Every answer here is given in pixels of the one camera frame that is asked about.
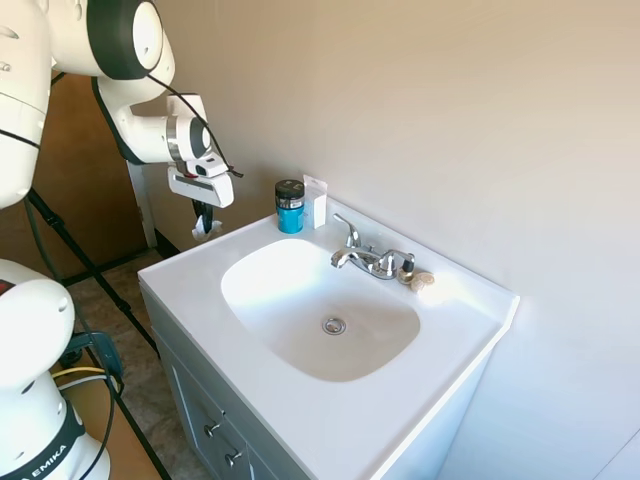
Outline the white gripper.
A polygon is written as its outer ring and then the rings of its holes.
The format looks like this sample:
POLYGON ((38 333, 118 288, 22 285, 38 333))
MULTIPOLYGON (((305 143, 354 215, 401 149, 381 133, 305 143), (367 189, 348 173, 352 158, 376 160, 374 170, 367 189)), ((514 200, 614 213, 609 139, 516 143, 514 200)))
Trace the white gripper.
POLYGON ((196 220, 202 222, 204 232, 210 232, 213 228, 213 206, 226 208, 235 199, 232 180, 228 173, 212 178, 187 177, 175 167, 169 167, 168 183, 173 193, 193 200, 196 220))

